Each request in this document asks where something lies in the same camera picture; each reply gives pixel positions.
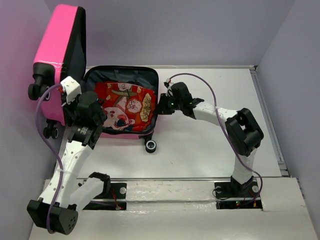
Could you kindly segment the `red cartoon print cloth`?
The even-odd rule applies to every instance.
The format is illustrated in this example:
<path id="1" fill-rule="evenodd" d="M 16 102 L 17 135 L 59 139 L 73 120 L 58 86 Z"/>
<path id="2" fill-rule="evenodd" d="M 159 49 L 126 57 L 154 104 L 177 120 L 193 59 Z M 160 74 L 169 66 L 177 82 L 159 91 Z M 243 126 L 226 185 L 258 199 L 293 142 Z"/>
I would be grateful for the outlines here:
<path id="1" fill-rule="evenodd" d="M 142 132 L 152 123 L 157 96 L 152 89 L 132 83 L 98 82 L 94 91 L 103 99 L 103 126 L 116 131 Z"/>

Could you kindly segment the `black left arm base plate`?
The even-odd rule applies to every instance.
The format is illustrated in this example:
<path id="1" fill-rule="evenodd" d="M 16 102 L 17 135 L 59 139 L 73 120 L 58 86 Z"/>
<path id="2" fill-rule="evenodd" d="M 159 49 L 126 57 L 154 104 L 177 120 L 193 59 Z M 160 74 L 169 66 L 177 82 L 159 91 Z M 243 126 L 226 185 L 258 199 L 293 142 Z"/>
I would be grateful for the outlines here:
<path id="1" fill-rule="evenodd" d="M 112 182 L 108 193 L 96 196 L 84 210 L 90 211 L 125 211 L 127 209 L 127 183 Z"/>

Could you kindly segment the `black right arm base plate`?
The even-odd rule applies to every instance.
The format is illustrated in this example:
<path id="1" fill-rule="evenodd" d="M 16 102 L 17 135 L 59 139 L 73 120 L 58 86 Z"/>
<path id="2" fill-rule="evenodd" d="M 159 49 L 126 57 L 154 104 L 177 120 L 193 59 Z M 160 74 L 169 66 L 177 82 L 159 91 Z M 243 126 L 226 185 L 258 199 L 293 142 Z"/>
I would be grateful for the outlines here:
<path id="1" fill-rule="evenodd" d="M 248 188 L 240 192 L 232 190 L 229 181 L 218 181 L 214 183 L 212 195 L 216 199 L 216 208 L 218 210 L 262 210 L 261 198 L 257 196 L 259 190 L 260 188 L 256 181 L 253 181 Z"/>

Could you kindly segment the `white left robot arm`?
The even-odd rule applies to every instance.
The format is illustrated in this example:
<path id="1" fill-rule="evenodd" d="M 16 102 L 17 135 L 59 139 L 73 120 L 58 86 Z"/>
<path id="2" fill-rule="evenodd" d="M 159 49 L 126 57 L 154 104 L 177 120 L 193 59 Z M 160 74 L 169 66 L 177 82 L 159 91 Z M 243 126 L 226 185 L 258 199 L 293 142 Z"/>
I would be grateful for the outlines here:
<path id="1" fill-rule="evenodd" d="M 75 120 L 63 156 L 57 158 L 58 167 L 39 198 L 27 205 L 33 223 L 50 234 L 69 235 L 79 212 L 95 197 L 104 198 L 111 191 L 110 176 L 100 172 L 91 173 L 86 182 L 75 189 L 80 170 L 100 138 L 106 116 L 102 102 L 93 91 L 78 95 L 74 112 Z"/>

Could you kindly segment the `pink hard-shell suitcase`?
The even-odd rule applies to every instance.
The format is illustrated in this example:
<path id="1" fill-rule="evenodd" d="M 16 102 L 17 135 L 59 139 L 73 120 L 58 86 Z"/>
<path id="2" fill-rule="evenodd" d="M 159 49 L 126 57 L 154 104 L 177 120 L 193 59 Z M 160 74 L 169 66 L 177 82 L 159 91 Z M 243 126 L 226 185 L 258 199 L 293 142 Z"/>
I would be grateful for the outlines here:
<path id="1" fill-rule="evenodd" d="M 107 81 L 131 83 L 151 89 L 158 104 L 159 76 L 149 67 L 100 65 L 86 68 L 86 11 L 81 6 L 59 4 L 55 7 L 33 61 L 34 82 L 28 86 L 28 97 L 32 101 L 43 98 L 40 105 L 47 125 L 40 129 L 46 139 L 59 136 L 57 124 L 70 126 L 73 122 L 63 103 L 61 81 L 71 76 L 81 92 L 95 92 L 97 83 Z M 106 138 L 143 139 L 145 150 L 155 152 L 156 142 L 152 139 L 157 116 L 155 110 L 151 124 L 144 131 L 125 131 L 102 128 Z"/>

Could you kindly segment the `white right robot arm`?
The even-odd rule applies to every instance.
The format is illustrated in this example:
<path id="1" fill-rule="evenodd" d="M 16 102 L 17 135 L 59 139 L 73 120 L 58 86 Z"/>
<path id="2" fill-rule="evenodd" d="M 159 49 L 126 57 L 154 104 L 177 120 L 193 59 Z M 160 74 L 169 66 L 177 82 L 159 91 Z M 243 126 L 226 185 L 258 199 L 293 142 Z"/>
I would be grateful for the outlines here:
<path id="1" fill-rule="evenodd" d="M 253 182 L 253 163 L 257 148 L 264 133 L 247 108 L 230 110 L 212 105 L 201 98 L 192 97 L 183 82 L 165 82 L 166 92 L 160 95 L 156 113 L 172 115 L 181 111 L 183 115 L 221 127 L 224 136 L 235 154 L 234 169 L 227 190 L 242 196 Z"/>

